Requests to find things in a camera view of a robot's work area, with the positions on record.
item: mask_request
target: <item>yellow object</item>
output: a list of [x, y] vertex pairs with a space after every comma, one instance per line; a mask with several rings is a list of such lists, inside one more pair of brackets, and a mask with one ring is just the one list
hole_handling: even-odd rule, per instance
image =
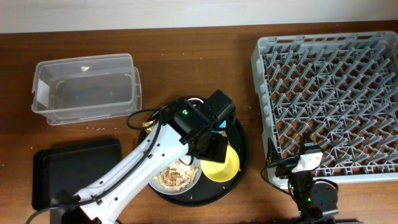
[[212, 181], [226, 182], [231, 180], [239, 170], [238, 153], [231, 147], [226, 148], [224, 163], [200, 161], [201, 170]]

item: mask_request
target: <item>black plate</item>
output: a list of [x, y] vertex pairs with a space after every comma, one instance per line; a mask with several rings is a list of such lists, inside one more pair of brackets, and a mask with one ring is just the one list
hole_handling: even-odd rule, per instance
[[32, 207], [49, 207], [62, 189], [70, 195], [92, 184], [121, 160], [117, 139], [95, 141], [37, 152], [33, 161]]
[[[234, 148], [238, 153], [241, 168], [241, 171], [238, 172], [231, 180], [218, 183], [210, 180], [204, 173], [202, 173], [198, 182], [191, 189], [178, 195], [162, 194], [153, 189], [150, 185], [148, 186], [164, 200], [188, 207], [208, 205], [227, 196], [237, 186], [246, 171], [249, 161], [249, 143], [248, 137], [238, 119], [236, 120], [235, 125], [227, 130], [226, 135], [232, 148]], [[141, 131], [138, 144], [141, 143], [146, 136], [147, 133], [145, 131]]]

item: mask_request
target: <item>gray crate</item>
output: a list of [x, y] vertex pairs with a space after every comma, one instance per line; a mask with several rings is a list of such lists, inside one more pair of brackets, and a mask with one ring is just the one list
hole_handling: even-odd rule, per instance
[[315, 177], [398, 180], [397, 41], [394, 32], [259, 39], [251, 63], [265, 153], [271, 137], [291, 156], [309, 133], [325, 150]]

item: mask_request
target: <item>plastic box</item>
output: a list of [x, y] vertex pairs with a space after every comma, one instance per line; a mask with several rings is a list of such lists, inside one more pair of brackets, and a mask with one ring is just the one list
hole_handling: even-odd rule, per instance
[[268, 138], [285, 158], [309, 134], [324, 150], [315, 178], [398, 180], [397, 52], [389, 31], [260, 38], [251, 64], [266, 155]]
[[48, 124], [124, 116], [141, 109], [138, 69], [129, 54], [100, 55], [37, 64], [32, 111]]

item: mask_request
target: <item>wooden table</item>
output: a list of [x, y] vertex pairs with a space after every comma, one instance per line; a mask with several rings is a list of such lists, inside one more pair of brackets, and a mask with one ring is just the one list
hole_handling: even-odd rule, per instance
[[[37, 151], [110, 137], [120, 140], [124, 156], [134, 149], [138, 132], [126, 126], [126, 118], [50, 126], [30, 108], [37, 63], [117, 53], [131, 54], [134, 66], [139, 69], [143, 108], [157, 108], [186, 95], [209, 96], [216, 89], [223, 90], [237, 107], [251, 147], [246, 175], [223, 200], [204, 207], [181, 207], [162, 200], [146, 187], [124, 209], [120, 220], [124, 223], [273, 223], [298, 216], [292, 199], [267, 185], [259, 175], [265, 158], [250, 56], [260, 37], [371, 30], [398, 32], [398, 22], [1, 34], [0, 222], [24, 223], [34, 212], [30, 205], [32, 158]], [[397, 207], [398, 182], [340, 185], [337, 219], [396, 223]], [[34, 223], [48, 223], [48, 220], [46, 213]]]

